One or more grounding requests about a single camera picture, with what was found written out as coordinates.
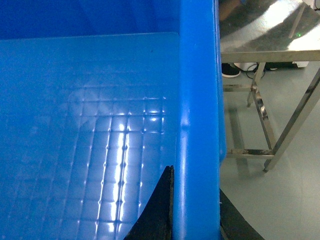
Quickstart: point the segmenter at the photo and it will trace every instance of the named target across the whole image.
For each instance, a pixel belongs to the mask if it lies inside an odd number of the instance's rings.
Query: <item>gray floor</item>
[[[267,72],[260,92],[279,137],[320,62],[304,69]],[[245,74],[224,83],[250,83]],[[229,148],[265,148],[267,144],[246,92],[225,93]],[[279,163],[263,173],[263,160],[227,158],[221,167],[221,189],[244,218],[266,240],[320,239],[320,102],[309,115]]]

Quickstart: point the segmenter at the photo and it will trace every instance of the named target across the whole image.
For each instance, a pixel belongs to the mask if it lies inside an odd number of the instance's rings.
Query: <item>cable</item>
[[[320,8],[317,7],[317,0],[314,0],[315,11],[320,11]]]
[[[253,77],[250,77],[249,75],[248,75],[248,73],[256,73],[256,71],[258,70],[258,67],[259,67],[259,64],[258,63],[255,63],[255,64],[252,64],[251,66],[249,66],[246,70],[242,70],[241,69],[241,71],[242,72],[244,72],[245,73],[245,75],[249,78],[249,79],[254,79]],[[263,70],[263,75],[262,75],[262,77],[261,77],[261,79],[265,76],[265,74],[266,74],[266,70],[264,69]]]

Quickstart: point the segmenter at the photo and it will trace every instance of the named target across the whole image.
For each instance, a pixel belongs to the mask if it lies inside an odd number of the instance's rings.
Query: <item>black object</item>
[[[292,61],[267,62],[264,68],[268,71],[272,69],[297,69],[298,65]]]
[[[220,189],[220,225],[228,240],[264,240]]]
[[[141,216],[125,240],[171,240],[174,167],[165,167]]]
[[[225,78],[235,78],[240,75],[241,71],[236,68],[232,67],[228,63],[222,63],[221,64],[221,71],[222,71],[222,76]]]

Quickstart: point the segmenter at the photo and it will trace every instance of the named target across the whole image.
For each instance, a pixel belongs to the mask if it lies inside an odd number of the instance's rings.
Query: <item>black shoe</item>
[[[275,71],[278,69],[280,62],[267,62],[264,69],[267,71]]]
[[[238,77],[241,73],[239,69],[232,67],[228,63],[222,63],[221,69],[222,69],[222,76],[229,79]]]

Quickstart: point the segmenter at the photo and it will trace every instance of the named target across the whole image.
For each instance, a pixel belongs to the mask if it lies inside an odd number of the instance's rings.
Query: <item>shoe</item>
[[[222,76],[229,79],[238,77],[241,73],[239,69],[232,67],[228,63],[222,63],[221,70]]]
[[[264,68],[267,71],[275,71],[278,69],[280,64],[281,64],[280,62],[267,62]]]

